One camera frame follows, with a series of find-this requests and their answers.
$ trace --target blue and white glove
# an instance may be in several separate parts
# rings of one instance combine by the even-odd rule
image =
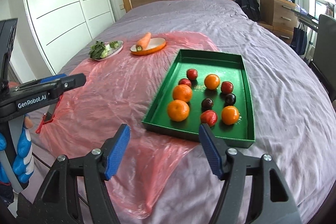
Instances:
[[[33,127],[33,123],[26,114],[22,133],[17,144],[17,156],[13,163],[13,171],[22,183],[28,182],[34,172],[34,158],[32,156],[32,142],[29,128]],[[5,137],[0,133],[0,151],[5,150],[7,146]],[[9,183],[9,179],[4,168],[0,163],[0,182]]]

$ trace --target pink plastic sheet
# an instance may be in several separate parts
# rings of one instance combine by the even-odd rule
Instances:
[[[64,94],[54,120],[42,127],[40,138],[56,157],[86,155],[113,137],[122,123],[131,127],[131,140],[117,175],[107,182],[113,204],[133,217],[146,218],[175,167],[197,143],[148,132],[141,120],[178,50],[218,51],[200,33],[172,32],[165,48],[134,56],[130,47],[141,36],[123,40],[124,48],[105,61],[84,60],[72,74],[84,73],[84,87]]]

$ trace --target purple bed sheet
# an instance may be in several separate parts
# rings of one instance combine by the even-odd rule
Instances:
[[[256,142],[245,155],[273,155],[307,223],[327,197],[336,179],[336,114],[308,66],[282,40],[249,20],[230,0],[159,1],[131,10],[100,34],[110,41],[144,32],[194,31],[212,39],[223,52],[241,54],[248,74],[255,117]],[[69,74],[87,58],[84,47],[61,72]],[[45,109],[31,114],[35,124]],[[54,161],[33,134],[34,152],[48,164]],[[23,192],[31,202],[48,169],[36,161],[29,187]],[[223,183],[212,175],[202,147],[186,155],[146,219],[131,218],[115,208],[121,223],[208,223]],[[246,178],[239,223],[244,223],[251,178]],[[83,183],[80,193],[85,196]],[[92,223],[82,204],[85,223]]]

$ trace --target orange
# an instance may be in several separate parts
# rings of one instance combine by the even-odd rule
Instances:
[[[204,79],[204,85],[207,89],[215,90],[218,88],[219,84],[221,83],[220,78],[217,75],[208,75]]]
[[[189,106],[182,100],[174,100],[168,104],[167,113],[174,122],[180,122],[189,116]]]
[[[193,91],[188,85],[177,85],[173,89],[173,99],[174,100],[182,100],[186,103],[191,100],[193,96]]]
[[[234,106],[227,106],[222,110],[222,121],[226,125],[234,124],[239,119],[239,111]]]

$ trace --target drawer handle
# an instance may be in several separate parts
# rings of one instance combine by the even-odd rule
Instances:
[[[281,17],[281,18],[286,19],[288,21],[292,21],[290,18],[287,18],[287,17]]]

